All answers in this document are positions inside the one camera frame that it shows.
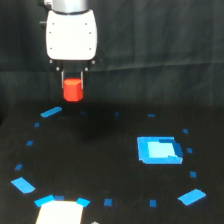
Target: red cube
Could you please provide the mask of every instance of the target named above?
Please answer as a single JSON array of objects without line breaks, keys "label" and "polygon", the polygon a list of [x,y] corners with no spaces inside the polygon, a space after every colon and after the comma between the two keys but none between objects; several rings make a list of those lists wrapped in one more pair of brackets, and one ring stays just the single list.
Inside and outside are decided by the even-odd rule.
[{"label": "red cube", "polygon": [[64,98],[69,102],[77,102],[83,98],[81,79],[70,78],[64,80]]}]

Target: blue tape piece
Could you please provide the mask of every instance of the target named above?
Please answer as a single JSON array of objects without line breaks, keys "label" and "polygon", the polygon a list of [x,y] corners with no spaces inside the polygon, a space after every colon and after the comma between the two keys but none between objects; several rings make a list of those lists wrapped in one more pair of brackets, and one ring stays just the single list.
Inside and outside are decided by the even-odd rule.
[{"label": "blue tape piece", "polygon": [[64,199],[65,199],[65,196],[54,196],[54,199],[56,200],[56,201],[64,201]]},{"label": "blue tape piece", "polygon": [[31,145],[33,145],[33,141],[28,141],[28,142],[26,143],[26,145],[27,145],[27,146],[31,146]]},{"label": "blue tape piece", "polygon": [[149,158],[176,156],[172,143],[148,142]]},{"label": "blue tape piece", "polygon": [[183,159],[181,157],[171,157],[168,158],[148,158],[143,162],[145,164],[182,164]]},{"label": "blue tape piece", "polygon": [[201,198],[204,198],[206,196],[205,193],[202,191],[195,189],[181,197],[178,198],[178,200],[182,201],[185,205],[190,205],[195,201],[200,200]]},{"label": "blue tape piece", "polygon": [[190,176],[193,178],[197,178],[197,173],[195,171],[191,171]]},{"label": "blue tape piece", "polygon": [[48,110],[48,111],[46,111],[46,112],[44,112],[44,113],[42,113],[42,114],[40,114],[42,117],[49,117],[49,116],[51,116],[51,115],[53,115],[53,114],[56,114],[56,113],[58,113],[59,111],[61,111],[62,110],[62,108],[61,107],[55,107],[55,108],[53,108],[53,109],[51,109],[51,110]]},{"label": "blue tape piece", "polygon": [[112,199],[105,199],[104,206],[112,206]]},{"label": "blue tape piece", "polygon": [[83,198],[79,198],[77,201],[76,201],[77,204],[79,205],[82,205],[83,207],[86,207],[90,201],[86,200],[86,199],[83,199]]},{"label": "blue tape piece", "polygon": [[50,201],[54,201],[53,195],[49,195],[47,197],[41,198],[39,200],[34,201],[37,207],[41,207],[43,204],[46,204]]},{"label": "blue tape piece", "polygon": [[85,112],[85,111],[81,111],[80,114],[81,114],[81,115],[87,115],[87,112]]},{"label": "blue tape piece", "polygon": [[20,170],[21,168],[22,168],[22,164],[18,164],[17,166],[16,166],[16,168],[15,168],[15,170]]},{"label": "blue tape piece", "polygon": [[40,123],[35,123],[35,124],[34,124],[34,127],[35,127],[35,128],[40,127]]},{"label": "blue tape piece", "polygon": [[189,131],[187,129],[183,129],[184,134],[189,134]]},{"label": "blue tape piece", "polygon": [[155,114],[148,114],[148,117],[155,117]]},{"label": "blue tape piece", "polygon": [[173,143],[173,148],[176,156],[183,156],[183,152],[179,143]]},{"label": "blue tape piece", "polygon": [[193,150],[191,148],[187,148],[188,153],[193,153]]},{"label": "blue tape piece", "polygon": [[11,181],[11,183],[24,194],[33,192],[35,190],[35,188],[31,184],[29,184],[26,180],[24,180],[22,177]]},{"label": "blue tape piece", "polygon": [[156,207],[156,200],[150,200],[150,207]]},{"label": "blue tape piece", "polygon": [[150,158],[148,142],[160,142],[161,140],[174,141],[174,137],[138,137],[139,160],[145,164],[182,164],[183,158],[181,157]]},{"label": "blue tape piece", "polygon": [[159,139],[160,143],[176,143],[175,139]]}]

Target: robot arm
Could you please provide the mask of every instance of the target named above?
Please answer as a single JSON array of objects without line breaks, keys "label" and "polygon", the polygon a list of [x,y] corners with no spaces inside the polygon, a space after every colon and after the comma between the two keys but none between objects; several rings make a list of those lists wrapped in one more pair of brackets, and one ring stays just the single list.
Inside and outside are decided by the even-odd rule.
[{"label": "robot arm", "polygon": [[[44,5],[51,8],[45,22],[47,55],[50,63],[56,62],[56,71],[61,73],[64,98],[77,102],[83,98],[88,65],[96,62],[94,13],[89,9],[88,0],[44,0]],[[65,65],[68,62],[75,63],[76,68],[80,66],[81,74],[67,75],[69,69]]]}]

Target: red block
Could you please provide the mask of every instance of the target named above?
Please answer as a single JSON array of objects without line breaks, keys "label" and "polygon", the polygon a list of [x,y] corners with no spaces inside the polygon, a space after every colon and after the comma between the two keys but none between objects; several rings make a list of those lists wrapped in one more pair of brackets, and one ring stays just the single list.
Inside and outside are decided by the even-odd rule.
[{"label": "red block", "polygon": [[64,80],[64,98],[69,102],[77,102],[83,98],[82,80]]}]

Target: black background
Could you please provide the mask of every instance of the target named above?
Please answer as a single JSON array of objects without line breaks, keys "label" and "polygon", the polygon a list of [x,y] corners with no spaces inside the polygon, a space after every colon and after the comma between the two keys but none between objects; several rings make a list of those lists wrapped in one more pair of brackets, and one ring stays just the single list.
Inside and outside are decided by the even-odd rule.
[{"label": "black background", "polygon": [[[222,106],[222,0],[90,0],[105,53],[86,102]],[[21,100],[62,99],[45,50],[37,1],[0,6],[0,117]]]}]

